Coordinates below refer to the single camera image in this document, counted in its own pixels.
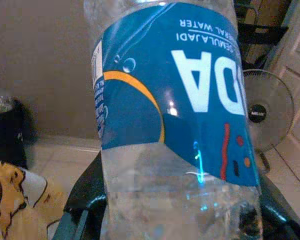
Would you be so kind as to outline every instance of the white door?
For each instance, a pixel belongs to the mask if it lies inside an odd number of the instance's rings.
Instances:
[[[276,149],[300,180],[300,0],[269,70],[286,83],[294,97],[296,115],[293,127]]]

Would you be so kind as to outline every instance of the tile floor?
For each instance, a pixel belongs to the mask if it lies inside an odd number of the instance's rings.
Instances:
[[[27,146],[26,154],[32,172],[59,182],[69,194],[77,179],[97,156],[100,144],[96,143],[94,148],[65,143],[62,145],[41,141]],[[267,176],[300,217],[300,182],[275,150],[267,152],[266,157],[271,166]]]

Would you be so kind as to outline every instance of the bottle label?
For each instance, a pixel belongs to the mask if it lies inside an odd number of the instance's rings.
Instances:
[[[139,10],[105,31],[92,71],[103,150],[160,142],[201,174],[259,184],[227,18],[187,3]]]

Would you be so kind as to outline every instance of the water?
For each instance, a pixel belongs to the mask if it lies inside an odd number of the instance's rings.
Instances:
[[[237,27],[232,0],[85,0],[90,50],[94,50],[107,27],[120,18],[147,7],[175,2],[214,10]],[[125,56],[127,51],[121,53],[112,58],[112,63],[133,75],[140,61]],[[179,114],[173,102],[170,102],[169,109],[172,109],[168,112],[170,115]],[[103,140],[107,141],[115,134],[106,132]],[[162,143],[103,149],[102,167],[108,207],[101,239],[261,239],[248,236],[240,228],[240,225],[248,224],[241,222],[241,215],[255,211],[257,215],[251,219],[250,225],[260,230],[259,236],[262,234],[258,188],[226,183],[204,172],[203,156],[197,142],[193,142],[193,153],[199,168],[184,161]]]

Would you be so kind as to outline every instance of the water droplet graphic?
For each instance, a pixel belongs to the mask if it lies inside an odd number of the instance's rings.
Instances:
[[[117,64],[119,61],[120,61],[120,56],[119,56],[119,55],[116,55],[116,56],[114,57],[114,62]]]
[[[133,70],[136,68],[136,64],[136,60],[131,57],[127,58],[123,63],[123,71],[127,74],[133,72]]]

